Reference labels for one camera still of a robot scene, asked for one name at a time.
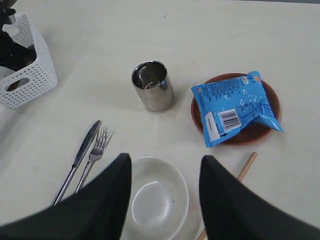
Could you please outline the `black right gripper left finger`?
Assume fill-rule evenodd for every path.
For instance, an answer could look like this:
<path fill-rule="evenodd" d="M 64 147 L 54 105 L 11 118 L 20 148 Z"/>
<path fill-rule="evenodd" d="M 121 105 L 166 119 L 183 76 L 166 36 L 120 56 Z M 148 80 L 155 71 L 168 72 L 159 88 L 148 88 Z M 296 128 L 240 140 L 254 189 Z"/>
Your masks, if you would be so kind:
<path fill-rule="evenodd" d="M 132 160 L 121 153 L 78 193 L 1 226 L 2 240 L 119 240 L 132 187 Z"/>

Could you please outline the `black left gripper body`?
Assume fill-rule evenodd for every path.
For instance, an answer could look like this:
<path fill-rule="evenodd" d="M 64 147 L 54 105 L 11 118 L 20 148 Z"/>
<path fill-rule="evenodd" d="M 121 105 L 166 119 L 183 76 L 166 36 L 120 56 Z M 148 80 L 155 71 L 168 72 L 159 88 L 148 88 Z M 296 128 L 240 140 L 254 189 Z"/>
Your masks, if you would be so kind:
<path fill-rule="evenodd" d="M 0 66 L 19 71 L 37 58 L 34 48 L 26 48 L 16 42 L 5 31 L 0 31 Z"/>

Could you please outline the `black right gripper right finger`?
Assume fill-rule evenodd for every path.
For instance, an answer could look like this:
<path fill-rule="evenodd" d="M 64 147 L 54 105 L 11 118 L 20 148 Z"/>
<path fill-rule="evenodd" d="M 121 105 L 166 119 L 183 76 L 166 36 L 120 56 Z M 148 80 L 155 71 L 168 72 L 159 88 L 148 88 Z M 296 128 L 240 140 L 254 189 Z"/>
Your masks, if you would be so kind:
<path fill-rule="evenodd" d="M 209 240 L 318 240 L 319 228 L 271 205 L 212 155 L 201 160 L 199 200 Z"/>

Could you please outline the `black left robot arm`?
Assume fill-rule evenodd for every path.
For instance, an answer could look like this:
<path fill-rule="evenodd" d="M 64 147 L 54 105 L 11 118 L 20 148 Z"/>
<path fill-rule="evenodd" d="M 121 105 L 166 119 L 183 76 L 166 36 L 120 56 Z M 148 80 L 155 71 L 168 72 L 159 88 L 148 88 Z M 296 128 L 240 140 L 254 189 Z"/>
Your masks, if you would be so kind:
<path fill-rule="evenodd" d="M 13 25 L 16 21 L 16 10 L 11 6 L 16 0 L 0 2 L 0 66 L 13 71 L 19 71 L 32 64 L 37 54 L 32 46 L 24 47 L 16 43 L 10 35 L 3 30 L 4 25 Z"/>

